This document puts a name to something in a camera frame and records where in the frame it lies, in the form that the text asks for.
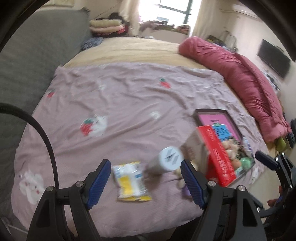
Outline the green sponge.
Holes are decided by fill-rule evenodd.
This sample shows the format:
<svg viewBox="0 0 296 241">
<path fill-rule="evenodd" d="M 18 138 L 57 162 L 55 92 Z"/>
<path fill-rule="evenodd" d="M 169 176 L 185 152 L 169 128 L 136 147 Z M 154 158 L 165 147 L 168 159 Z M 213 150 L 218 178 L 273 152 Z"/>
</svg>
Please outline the green sponge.
<svg viewBox="0 0 296 241">
<path fill-rule="evenodd" d="M 243 158 L 241 158 L 240 159 L 240 162 L 241 162 L 241 167 L 244 170 L 249 170 L 252 167 L 252 165 L 253 165 L 253 161 L 249 157 L 243 157 Z"/>
</svg>

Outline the white purple snack packet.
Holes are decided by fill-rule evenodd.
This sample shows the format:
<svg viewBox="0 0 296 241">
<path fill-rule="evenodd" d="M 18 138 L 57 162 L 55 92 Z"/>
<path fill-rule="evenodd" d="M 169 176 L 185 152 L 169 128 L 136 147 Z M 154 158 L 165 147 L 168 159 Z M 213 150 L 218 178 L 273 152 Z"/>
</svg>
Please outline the white purple snack packet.
<svg viewBox="0 0 296 241">
<path fill-rule="evenodd" d="M 248 140 L 247 140 L 247 138 L 245 136 L 243 136 L 243 138 L 242 138 L 242 144 L 243 144 L 243 147 L 245 149 L 245 152 L 248 152 L 250 154 L 253 153 L 251 145 L 250 145 L 250 143 L 248 142 Z"/>
</svg>

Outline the leopard print cloth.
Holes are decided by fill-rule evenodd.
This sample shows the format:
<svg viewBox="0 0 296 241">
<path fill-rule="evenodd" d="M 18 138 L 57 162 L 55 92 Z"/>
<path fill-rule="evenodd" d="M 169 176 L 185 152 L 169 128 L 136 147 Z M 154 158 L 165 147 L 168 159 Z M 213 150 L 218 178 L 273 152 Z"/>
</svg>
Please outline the leopard print cloth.
<svg viewBox="0 0 296 241">
<path fill-rule="evenodd" d="M 235 138 L 231 138 L 229 141 L 232 144 L 232 150 L 235 151 L 235 158 L 236 159 L 240 160 L 242 158 L 247 157 L 247 153 L 245 151 L 244 146 L 241 144 L 241 142 L 239 142 Z"/>
</svg>

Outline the yellow white snack packet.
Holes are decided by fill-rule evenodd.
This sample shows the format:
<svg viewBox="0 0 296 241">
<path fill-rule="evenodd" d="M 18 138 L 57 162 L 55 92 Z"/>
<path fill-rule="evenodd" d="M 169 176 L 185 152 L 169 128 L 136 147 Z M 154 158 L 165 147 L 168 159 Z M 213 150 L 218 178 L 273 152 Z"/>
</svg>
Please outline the yellow white snack packet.
<svg viewBox="0 0 296 241">
<path fill-rule="evenodd" d="M 151 201 L 139 161 L 112 166 L 119 201 Z"/>
</svg>

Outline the floral white scrunchie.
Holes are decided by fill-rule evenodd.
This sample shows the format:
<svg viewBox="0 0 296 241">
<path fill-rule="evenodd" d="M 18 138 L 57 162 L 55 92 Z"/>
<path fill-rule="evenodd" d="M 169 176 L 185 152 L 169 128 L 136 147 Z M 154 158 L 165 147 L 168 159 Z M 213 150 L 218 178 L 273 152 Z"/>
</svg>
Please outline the floral white scrunchie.
<svg viewBox="0 0 296 241">
<path fill-rule="evenodd" d="M 222 142 L 222 146 L 226 150 L 226 153 L 231 161 L 236 159 L 239 145 L 234 142 L 233 139 L 225 140 Z"/>
</svg>

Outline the green pillow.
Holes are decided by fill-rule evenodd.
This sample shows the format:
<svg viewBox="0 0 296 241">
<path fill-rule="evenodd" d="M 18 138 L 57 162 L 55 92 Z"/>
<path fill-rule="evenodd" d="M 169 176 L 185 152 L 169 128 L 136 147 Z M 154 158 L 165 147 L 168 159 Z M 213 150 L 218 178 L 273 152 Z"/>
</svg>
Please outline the green pillow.
<svg viewBox="0 0 296 241">
<path fill-rule="evenodd" d="M 287 147 L 287 144 L 286 144 L 284 138 L 278 138 L 278 139 L 276 139 L 276 141 L 275 141 L 275 147 L 276 147 L 276 150 L 278 152 L 283 152 L 286 149 L 286 147 Z"/>
</svg>

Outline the red tissue pack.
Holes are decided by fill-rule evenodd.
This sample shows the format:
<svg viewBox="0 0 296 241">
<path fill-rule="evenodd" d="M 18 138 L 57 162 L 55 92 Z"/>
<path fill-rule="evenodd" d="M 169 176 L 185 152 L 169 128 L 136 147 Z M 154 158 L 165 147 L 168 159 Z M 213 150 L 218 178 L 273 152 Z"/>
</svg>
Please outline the red tissue pack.
<svg viewBox="0 0 296 241">
<path fill-rule="evenodd" d="M 208 180 L 227 187 L 236 180 L 234 167 L 211 126 L 198 126 L 181 145 L 184 158 Z"/>
</svg>

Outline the pink book tray box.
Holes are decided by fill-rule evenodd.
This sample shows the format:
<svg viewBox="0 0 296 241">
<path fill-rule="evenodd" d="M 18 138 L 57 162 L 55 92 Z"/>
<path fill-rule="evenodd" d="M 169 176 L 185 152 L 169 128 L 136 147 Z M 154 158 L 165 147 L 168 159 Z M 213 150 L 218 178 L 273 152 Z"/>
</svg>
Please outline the pink book tray box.
<svg viewBox="0 0 296 241">
<path fill-rule="evenodd" d="M 242 144 L 243 134 L 228 111 L 224 109 L 196 109 L 193 113 L 193 118 L 197 126 L 211 126 L 221 142 L 235 138 Z M 255 165 L 254 154 L 247 152 L 247 157 L 252 159 L 253 167 Z M 242 167 L 234 170 L 236 180 L 245 176 L 249 170 L 244 170 Z"/>
</svg>

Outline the white round tin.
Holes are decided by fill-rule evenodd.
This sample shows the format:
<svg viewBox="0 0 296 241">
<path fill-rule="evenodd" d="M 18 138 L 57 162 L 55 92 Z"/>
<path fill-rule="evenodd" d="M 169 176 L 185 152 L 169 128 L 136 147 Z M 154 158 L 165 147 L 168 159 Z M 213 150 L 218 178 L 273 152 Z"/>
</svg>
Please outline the white round tin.
<svg viewBox="0 0 296 241">
<path fill-rule="evenodd" d="M 159 154 L 147 164 L 147 171 L 157 175 L 173 172 L 180 168 L 183 159 L 183 153 L 179 148 L 169 146 L 162 149 Z"/>
</svg>

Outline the purple strawberry print blanket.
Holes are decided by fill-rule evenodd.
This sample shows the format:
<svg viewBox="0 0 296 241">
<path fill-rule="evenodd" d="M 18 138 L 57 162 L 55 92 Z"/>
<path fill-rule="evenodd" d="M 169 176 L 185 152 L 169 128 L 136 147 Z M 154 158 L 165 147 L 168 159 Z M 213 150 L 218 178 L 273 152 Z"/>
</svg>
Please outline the purple strawberry print blanket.
<svg viewBox="0 0 296 241">
<path fill-rule="evenodd" d="M 217 72 L 152 63 L 56 69 L 33 112 L 52 144 L 60 187 L 72 186 L 103 159 L 144 167 L 196 128 L 199 108 L 225 109 L 254 151 L 267 146 L 252 116 Z M 202 211 L 182 196 L 173 173 L 152 176 L 148 202 L 124 202 L 110 177 L 90 213 L 102 237 L 127 237 L 183 225 Z"/>
</svg>

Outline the pink red quilt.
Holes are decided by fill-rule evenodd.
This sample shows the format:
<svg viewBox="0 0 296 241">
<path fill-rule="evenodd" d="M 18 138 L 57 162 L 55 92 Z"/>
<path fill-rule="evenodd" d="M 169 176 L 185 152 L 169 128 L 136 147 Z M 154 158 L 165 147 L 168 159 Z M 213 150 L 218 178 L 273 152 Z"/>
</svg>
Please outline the pink red quilt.
<svg viewBox="0 0 296 241">
<path fill-rule="evenodd" d="M 199 37 L 182 42 L 179 53 L 224 77 L 259 124 L 265 142 L 274 142 L 292 131 L 271 84 L 249 59 Z"/>
</svg>

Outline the blue patterned cloth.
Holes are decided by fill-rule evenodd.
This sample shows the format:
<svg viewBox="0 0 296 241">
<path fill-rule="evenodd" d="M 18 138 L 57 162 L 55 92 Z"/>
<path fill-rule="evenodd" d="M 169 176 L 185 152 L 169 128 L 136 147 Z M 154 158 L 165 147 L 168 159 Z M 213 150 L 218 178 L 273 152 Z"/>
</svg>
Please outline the blue patterned cloth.
<svg viewBox="0 0 296 241">
<path fill-rule="evenodd" d="M 90 38 L 86 41 L 84 41 L 81 45 L 81 50 L 85 51 L 87 49 L 93 48 L 93 47 L 97 47 L 99 46 L 101 43 L 103 42 L 103 38 L 102 37 L 93 37 Z"/>
</svg>

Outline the grey quilted headboard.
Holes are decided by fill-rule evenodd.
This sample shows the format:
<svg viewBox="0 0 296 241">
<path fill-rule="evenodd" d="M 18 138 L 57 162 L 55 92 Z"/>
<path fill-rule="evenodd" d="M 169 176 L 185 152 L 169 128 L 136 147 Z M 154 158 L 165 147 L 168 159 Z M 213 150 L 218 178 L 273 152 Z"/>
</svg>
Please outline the grey quilted headboard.
<svg viewBox="0 0 296 241">
<path fill-rule="evenodd" d="M 70 61 L 90 37 L 86 8 L 33 13 L 1 51 L 1 102 L 33 113 L 56 68 Z M 21 227 L 11 207 L 14 158 L 26 123 L 1 114 L 1 219 Z"/>
</svg>

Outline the clothes pile on sill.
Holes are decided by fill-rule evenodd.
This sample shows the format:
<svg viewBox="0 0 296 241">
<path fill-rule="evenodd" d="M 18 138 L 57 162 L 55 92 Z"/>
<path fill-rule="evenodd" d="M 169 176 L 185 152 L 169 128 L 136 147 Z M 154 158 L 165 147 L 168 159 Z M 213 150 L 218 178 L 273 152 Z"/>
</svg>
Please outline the clothes pile on sill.
<svg viewBox="0 0 296 241">
<path fill-rule="evenodd" d="M 175 25 L 169 25 L 167 21 L 146 21 L 146 22 L 140 23 L 139 25 L 140 32 L 143 32 L 146 28 L 150 28 L 152 30 L 173 31 L 173 32 L 178 32 L 185 35 L 187 35 L 190 30 L 189 25 L 180 25 L 175 27 Z"/>
</svg>

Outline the right cream curtain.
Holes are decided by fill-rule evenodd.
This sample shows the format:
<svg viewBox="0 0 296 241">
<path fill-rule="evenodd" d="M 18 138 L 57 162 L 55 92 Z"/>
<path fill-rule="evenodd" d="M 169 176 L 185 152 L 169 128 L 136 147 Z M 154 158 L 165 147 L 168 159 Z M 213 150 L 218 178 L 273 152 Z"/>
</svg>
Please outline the right cream curtain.
<svg viewBox="0 0 296 241">
<path fill-rule="evenodd" d="M 225 15 L 220 10 L 224 4 L 225 1 L 201 1 L 192 36 L 202 39 L 209 35 L 217 37 L 224 30 L 226 22 Z"/>
</svg>

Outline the cream curtain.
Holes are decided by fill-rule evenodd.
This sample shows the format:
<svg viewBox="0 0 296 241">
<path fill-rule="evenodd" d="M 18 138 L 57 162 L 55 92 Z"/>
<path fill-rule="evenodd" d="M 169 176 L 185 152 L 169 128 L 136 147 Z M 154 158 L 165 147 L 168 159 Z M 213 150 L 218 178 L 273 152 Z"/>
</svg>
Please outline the cream curtain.
<svg viewBox="0 0 296 241">
<path fill-rule="evenodd" d="M 217 37 L 224 30 L 226 22 L 225 15 L 220 10 L 224 4 L 225 1 L 201 1 L 192 36 L 202 39 L 209 35 Z"/>
<path fill-rule="evenodd" d="M 129 35 L 139 33 L 139 3 L 140 0 L 123 0 L 119 7 L 119 14 L 129 23 Z"/>
</svg>

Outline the folded blankets stack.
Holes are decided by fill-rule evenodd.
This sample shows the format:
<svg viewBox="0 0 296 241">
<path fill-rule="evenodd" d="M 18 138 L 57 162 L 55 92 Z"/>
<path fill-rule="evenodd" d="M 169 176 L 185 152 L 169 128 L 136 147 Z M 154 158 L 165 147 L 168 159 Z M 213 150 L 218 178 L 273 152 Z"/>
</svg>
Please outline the folded blankets stack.
<svg viewBox="0 0 296 241">
<path fill-rule="evenodd" d="M 126 26 L 120 19 L 90 20 L 89 25 L 93 36 L 112 37 L 126 32 Z"/>
</svg>

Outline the air conditioner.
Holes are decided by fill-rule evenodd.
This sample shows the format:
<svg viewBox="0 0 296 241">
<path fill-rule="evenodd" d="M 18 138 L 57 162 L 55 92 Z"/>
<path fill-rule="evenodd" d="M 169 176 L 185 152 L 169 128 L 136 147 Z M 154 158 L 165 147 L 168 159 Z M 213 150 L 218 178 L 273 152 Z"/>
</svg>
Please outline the air conditioner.
<svg viewBox="0 0 296 241">
<path fill-rule="evenodd" d="M 233 4 L 232 10 L 236 13 L 240 13 L 245 16 L 249 16 L 251 18 L 258 19 L 258 16 L 246 6 L 239 5 L 239 4 Z"/>
</svg>

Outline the window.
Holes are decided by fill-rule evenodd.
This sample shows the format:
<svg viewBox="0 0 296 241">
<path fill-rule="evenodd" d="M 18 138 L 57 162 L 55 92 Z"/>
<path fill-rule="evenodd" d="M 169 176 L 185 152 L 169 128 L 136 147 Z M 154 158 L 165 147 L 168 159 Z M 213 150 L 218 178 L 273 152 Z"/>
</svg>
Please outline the window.
<svg viewBox="0 0 296 241">
<path fill-rule="evenodd" d="M 139 21 L 167 21 L 169 25 L 187 24 L 192 4 L 191 0 L 139 1 Z"/>
</svg>

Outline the left cream curtain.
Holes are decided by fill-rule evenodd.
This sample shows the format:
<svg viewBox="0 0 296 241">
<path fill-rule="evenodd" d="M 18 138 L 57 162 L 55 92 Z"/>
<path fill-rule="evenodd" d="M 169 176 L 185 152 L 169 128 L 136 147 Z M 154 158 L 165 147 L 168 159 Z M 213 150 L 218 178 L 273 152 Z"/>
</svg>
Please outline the left cream curtain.
<svg viewBox="0 0 296 241">
<path fill-rule="evenodd" d="M 139 33 L 139 3 L 140 0 L 123 0 L 119 7 L 119 14 L 129 23 L 129 35 Z"/>
</svg>

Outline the black wall television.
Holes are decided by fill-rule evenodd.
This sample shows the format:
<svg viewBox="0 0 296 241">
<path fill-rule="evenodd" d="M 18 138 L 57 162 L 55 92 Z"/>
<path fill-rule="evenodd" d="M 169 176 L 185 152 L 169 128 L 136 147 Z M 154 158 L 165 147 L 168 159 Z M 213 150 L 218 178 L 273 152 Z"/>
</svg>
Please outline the black wall television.
<svg viewBox="0 0 296 241">
<path fill-rule="evenodd" d="M 290 70 L 290 59 L 275 45 L 262 39 L 257 56 L 271 67 L 281 78 L 285 78 Z"/>
</svg>

